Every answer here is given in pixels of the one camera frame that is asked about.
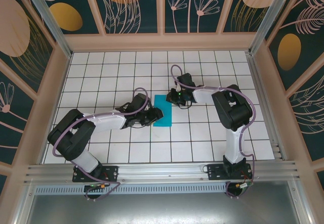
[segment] black mounting plate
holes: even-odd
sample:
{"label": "black mounting plate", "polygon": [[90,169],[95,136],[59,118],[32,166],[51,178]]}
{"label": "black mounting plate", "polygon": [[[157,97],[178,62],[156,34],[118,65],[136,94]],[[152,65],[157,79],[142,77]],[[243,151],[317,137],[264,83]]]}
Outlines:
{"label": "black mounting plate", "polygon": [[[244,180],[244,175],[241,171],[234,172],[231,176],[228,176],[223,168],[223,164],[208,164],[206,167],[209,180]],[[241,170],[249,179],[252,178],[251,166],[248,163],[244,164]]]}
{"label": "black mounting plate", "polygon": [[[118,166],[103,166],[99,179],[105,180],[105,181],[110,181],[110,182],[116,182],[117,177],[118,177]],[[97,181],[94,181],[93,179],[85,176],[79,168],[74,167],[72,182],[87,183],[87,182],[97,182]]]}

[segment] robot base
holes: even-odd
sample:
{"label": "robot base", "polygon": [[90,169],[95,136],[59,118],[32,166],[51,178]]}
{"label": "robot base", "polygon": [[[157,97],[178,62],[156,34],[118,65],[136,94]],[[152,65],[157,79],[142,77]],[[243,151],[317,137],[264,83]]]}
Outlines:
{"label": "robot base", "polygon": [[[116,182],[118,177],[118,166],[103,166],[101,168],[101,173],[98,177],[100,180]],[[73,178],[72,182],[74,183],[89,183],[89,182],[96,182],[93,179],[84,175],[83,172],[77,167],[73,168]]]}
{"label": "robot base", "polygon": [[252,178],[251,166],[244,158],[241,162],[230,164],[224,157],[223,164],[208,164],[207,174],[209,180],[244,180],[245,176]]}

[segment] ventilation grille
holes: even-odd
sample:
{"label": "ventilation grille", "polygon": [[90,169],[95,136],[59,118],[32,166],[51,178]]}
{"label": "ventilation grille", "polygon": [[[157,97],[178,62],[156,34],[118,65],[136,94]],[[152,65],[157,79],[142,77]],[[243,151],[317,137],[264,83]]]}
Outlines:
{"label": "ventilation grille", "polygon": [[[175,194],[225,192],[225,183],[121,185],[111,194]],[[84,195],[85,186],[38,186],[35,195]],[[104,194],[113,187],[90,191]]]}

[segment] blue cloth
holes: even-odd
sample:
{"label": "blue cloth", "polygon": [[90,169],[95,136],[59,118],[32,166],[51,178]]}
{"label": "blue cloth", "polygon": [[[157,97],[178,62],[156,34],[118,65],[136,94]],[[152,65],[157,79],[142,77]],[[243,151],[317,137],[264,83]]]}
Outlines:
{"label": "blue cloth", "polygon": [[167,95],[155,95],[154,107],[163,112],[163,118],[153,124],[157,127],[170,127],[172,125],[172,104],[166,101]]}

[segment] wall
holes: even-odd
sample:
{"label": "wall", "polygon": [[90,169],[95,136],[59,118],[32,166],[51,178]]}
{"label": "wall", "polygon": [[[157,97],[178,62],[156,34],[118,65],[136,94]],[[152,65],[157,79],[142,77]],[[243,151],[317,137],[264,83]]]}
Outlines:
{"label": "wall", "polygon": [[273,0],[45,0],[74,51],[247,49]]}
{"label": "wall", "polygon": [[0,14],[0,216],[9,223],[42,151],[67,57],[28,0],[0,0]]}
{"label": "wall", "polygon": [[324,219],[323,1],[290,0],[256,55],[284,149],[317,221]]}

